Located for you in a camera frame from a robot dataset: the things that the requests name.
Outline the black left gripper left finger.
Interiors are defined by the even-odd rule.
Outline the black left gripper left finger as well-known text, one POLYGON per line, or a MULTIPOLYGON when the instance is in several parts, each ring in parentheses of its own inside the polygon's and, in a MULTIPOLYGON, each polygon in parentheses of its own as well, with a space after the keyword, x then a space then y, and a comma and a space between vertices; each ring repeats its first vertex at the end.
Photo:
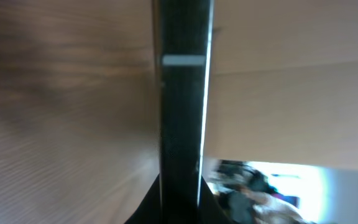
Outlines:
POLYGON ((160 177, 154 180, 135 212, 124 224, 161 224, 160 177))

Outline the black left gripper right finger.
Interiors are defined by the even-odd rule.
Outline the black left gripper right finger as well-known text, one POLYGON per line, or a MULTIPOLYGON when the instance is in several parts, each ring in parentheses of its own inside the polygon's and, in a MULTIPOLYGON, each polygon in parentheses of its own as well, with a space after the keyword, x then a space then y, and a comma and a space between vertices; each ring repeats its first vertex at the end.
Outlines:
POLYGON ((201 224, 232 224, 204 178, 201 178, 200 183, 199 221, 201 224))

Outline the bronze Galaxy smartphone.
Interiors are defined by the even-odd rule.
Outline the bronze Galaxy smartphone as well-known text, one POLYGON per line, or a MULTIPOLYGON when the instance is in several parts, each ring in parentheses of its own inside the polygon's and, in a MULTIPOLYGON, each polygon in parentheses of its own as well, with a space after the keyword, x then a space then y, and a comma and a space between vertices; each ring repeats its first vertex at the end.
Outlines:
POLYGON ((162 223, 198 222, 214 2, 154 0, 162 223))

